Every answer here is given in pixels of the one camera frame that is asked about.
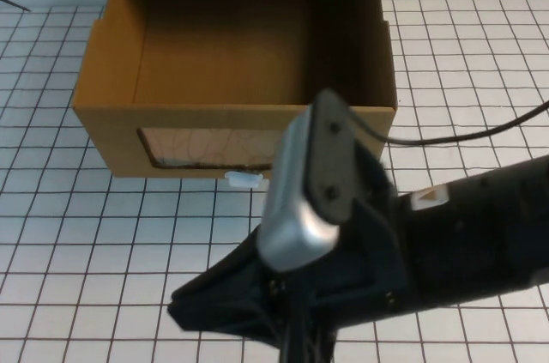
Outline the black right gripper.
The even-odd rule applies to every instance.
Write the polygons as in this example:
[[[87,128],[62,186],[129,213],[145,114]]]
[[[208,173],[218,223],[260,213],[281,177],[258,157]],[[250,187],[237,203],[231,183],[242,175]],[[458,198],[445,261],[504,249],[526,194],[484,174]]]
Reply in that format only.
[[[301,268],[278,272],[257,250],[254,230],[213,268],[172,294],[168,313],[183,330],[280,342],[280,363],[330,363],[338,330],[396,314],[406,267],[395,224],[396,197],[359,197],[334,249]]]

